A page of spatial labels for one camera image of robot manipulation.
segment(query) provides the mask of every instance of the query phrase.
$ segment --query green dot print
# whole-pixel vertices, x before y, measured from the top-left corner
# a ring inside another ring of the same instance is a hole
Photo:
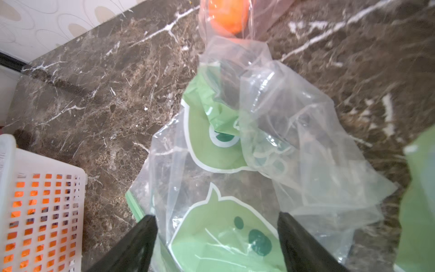
[[[243,219],[240,218],[239,216],[236,216],[234,218],[234,225],[236,226],[236,228],[238,229],[243,229]]]
[[[270,239],[257,229],[249,232],[249,243],[252,245],[252,250],[260,256],[266,256],[272,250]]]
[[[216,136],[216,138],[218,139],[218,140],[220,140],[221,142],[229,142],[229,141],[231,141],[232,139],[234,139],[234,135],[229,135],[229,134],[226,134],[226,133],[219,133],[217,136]]]

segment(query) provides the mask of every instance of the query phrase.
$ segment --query crumpled plastic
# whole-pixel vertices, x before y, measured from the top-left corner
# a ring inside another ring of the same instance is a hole
[[[333,101],[272,60],[266,43],[214,37],[181,103],[127,198],[156,215],[156,271],[282,271],[279,211],[343,263],[355,229],[382,220],[377,205],[396,187],[364,159]],[[258,229],[271,250],[255,247]]]

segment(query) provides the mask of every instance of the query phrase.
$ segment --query white marble vein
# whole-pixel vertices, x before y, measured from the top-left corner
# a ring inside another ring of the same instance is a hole
[[[176,23],[177,23],[181,18],[186,17],[187,15],[191,14],[192,12],[194,12],[195,10],[198,10],[198,9],[199,9],[199,5],[196,6],[196,7],[191,8],[191,9],[188,9],[187,11],[183,12],[182,14],[178,14],[178,13],[177,13],[177,14],[176,14],[176,18],[175,18],[175,20],[174,20],[172,23],[167,24],[164,28],[159,29],[159,30],[157,30],[156,32],[152,33],[151,35],[146,36],[146,37],[143,38],[142,40],[140,40],[140,41],[138,41],[138,42],[132,44],[130,47],[133,47],[133,46],[135,46],[135,45],[137,45],[137,44],[143,43],[144,41],[149,40],[149,39],[151,39],[152,37],[154,37],[154,36],[156,36],[156,35],[158,35],[158,34],[164,32],[164,31],[167,31],[168,34],[169,34],[171,37],[173,37],[173,38],[175,39],[176,42],[178,42],[178,39],[177,39],[177,38],[175,37],[175,35],[172,33],[172,28],[174,27],[174,25],[175,25],[175,24],[176,24]]]
[[[327,31],[323,32],[320,35],[315,36],[314,38],[311,38],[309,41],[307,41],[305,44],[301,45],[300,47],[290,51],[287,54],[284,54],[281,58],[281,61],[286,60],[289,56],[291,55],[295,55],[298,54],[302,51],[304,51],[305,49],[307,49],[308,47],[310,47],[312,44],[315,44],[321,40],[324,40],[326,38],[328,38],[329,36],[331,36],[332,34],[336,33],[337,31],[339,31],[340,29],[344,28],[345,26],[358,22],[359,20],[361,20],[362,18],[364,18],[367,14],[373,12],[374,10],[380,9],[382,7],[385,7],[386,5],[388,5],[391,2],[394,1],[398,1],[398,0],[382,0],[377,2],[375,5],[367,7],[363,10],[361,10],[360,12],[356,13],[354,16],[350,17],[349,20],[347,21],[342,21],[342,22],[338,22],[335,23],[335,25],[328,29]]]
[[[85,108],[87,108],[87,107],[77,107],[76,105],[74,105],[74,106],[72,106],[72,107],[69,107],[69,108],[63,109],[61,112],[59,112],[57,115],[55,115],[54,117],[52,117],[50,120],[45,121],[45,122],[42,122],[42,123],[39,123],[39,124],[36,124],[36,126],[40,126],[40,125],[43,125],[43,124],[48,124],[48,123],[50,123],[50,122],[53,121],[54,119],[58,118],[59,116],[61,116],[62,114],[64,114],[64,113],[67,112],[67,111],[70,111],[70,110],[83,110],[83,109],[85,109]]]
[[[387,137],[390,137],[394,135],[395,126],[392,124],[393,121],[393,104],[391,101],[391,94],[388,93],[382,98],[382,103],[385,107],[385,123],[387,126],[382,129],[382,131],[387,135]]]
[[[32,71],[32,72],[34,72],[34,71],[36,71],[36,70],[38,70],[38,69],[42,69],[42,70],[44,70],[44,71],[46,71],[46,69],[48,68],[48,67],[51,67],[51,66],[53,66],[53,65],[55,65],[55,64],[58,64],[58,63],[65,63],[66,61],[57,61],[57,62],[53,62],[52,64],[49,64],[49,65],[46,65],[46,66],[44,66],[44,62],[41,64],[41,65],[39,65],[39,66],[36,66],[36,67],[32,67],[32,68],[29,68],[29,69],[23,69],[23,70],[21,70],[21,72],[25,72],[25,71]]]

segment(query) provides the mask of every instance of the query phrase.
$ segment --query patterned wallpaper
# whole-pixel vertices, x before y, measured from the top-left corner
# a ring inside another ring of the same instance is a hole
[[[0,0],[0,51],[30,62],[144,0]]]

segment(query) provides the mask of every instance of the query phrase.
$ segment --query black strip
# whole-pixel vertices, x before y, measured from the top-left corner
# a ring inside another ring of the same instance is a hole
[[[4,67],[21,72],[21,69],[26,64],[27,63],[0,52],[0,65],[3,65]]]
[[[279,213],[278,235],[287,271],[349,272],[288,213]]]
[[[87,272],[147,272],[156,236],[156,218],[146,215]]]

